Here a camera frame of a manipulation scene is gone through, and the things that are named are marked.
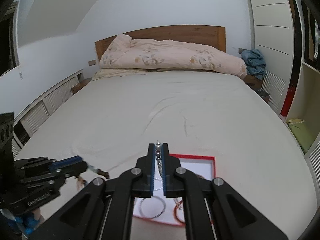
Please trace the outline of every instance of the white bed sheet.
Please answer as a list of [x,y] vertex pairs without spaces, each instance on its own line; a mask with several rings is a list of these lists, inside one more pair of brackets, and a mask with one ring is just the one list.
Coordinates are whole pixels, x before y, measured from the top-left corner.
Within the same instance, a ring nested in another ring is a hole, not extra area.
[[[215,156],[217,176],[290,240],[316,212],[313,180],[296,141],[232,75],[169,71],[95,80],[53,113],[18,158],[80,155],[114,178],[156,140],[167,142],[171,153]],[[61,196],[42,208],[44,217],[76,192],[75,180],[68,179]],[[133,219],[131,239],[163,238],[185,239],[184,228]]]

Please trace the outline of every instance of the blue cloth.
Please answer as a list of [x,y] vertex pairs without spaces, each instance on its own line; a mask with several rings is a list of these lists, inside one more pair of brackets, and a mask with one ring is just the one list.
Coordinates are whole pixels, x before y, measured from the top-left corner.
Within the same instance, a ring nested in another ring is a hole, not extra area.
[[247,74],[262,80],[266,74],[266,62],[261,52],[258,49],[244,50],[241,56],[247,66]]

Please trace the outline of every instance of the silver screw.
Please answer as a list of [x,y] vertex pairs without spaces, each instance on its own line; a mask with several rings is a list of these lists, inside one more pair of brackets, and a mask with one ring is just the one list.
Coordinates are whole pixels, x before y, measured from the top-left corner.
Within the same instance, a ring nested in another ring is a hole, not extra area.
[[133,169],[131,170],[131,173],[134,174],[134,175],[138,175],[138,174],[141,173],[141,169],[139,169],[139,168],[133,168]]
[[186,173],[186,169],[182,168],[182,167],[178,167],[178,168],[176,168],[176,172],[178,174],[185,174]]
[[103,179],[101,179],[101,178],[95,178],[93,180],[93,184],[96,186],[100,186],[100,185],[102,185],[102,183],[103,183]]
[[213,180],[213,183],[214,183],[215,185],[217,185],[217,186],[221,186],[221,185],[223,185],[224,181],[223,181],[223,179],[221,179],[221,178],[215,178],[215,179]]

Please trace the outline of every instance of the wooden headboard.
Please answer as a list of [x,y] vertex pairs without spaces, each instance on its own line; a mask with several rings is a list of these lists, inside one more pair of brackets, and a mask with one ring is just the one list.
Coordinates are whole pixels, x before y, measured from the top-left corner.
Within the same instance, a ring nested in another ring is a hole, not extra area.
[[[146,28],[125,33],[133,39],[173,40],[210,45],[226,52],[226,29],[210,25],[169,25]],[[116,36],[96,41],[96,50],[100,60]]]

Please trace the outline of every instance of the window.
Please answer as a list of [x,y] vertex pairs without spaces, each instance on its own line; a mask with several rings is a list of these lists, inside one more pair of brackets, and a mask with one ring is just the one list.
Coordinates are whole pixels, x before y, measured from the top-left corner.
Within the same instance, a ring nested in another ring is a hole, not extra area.
[[19,65],[16,46],[17,5],[14,2],[0,22],[0,76]]

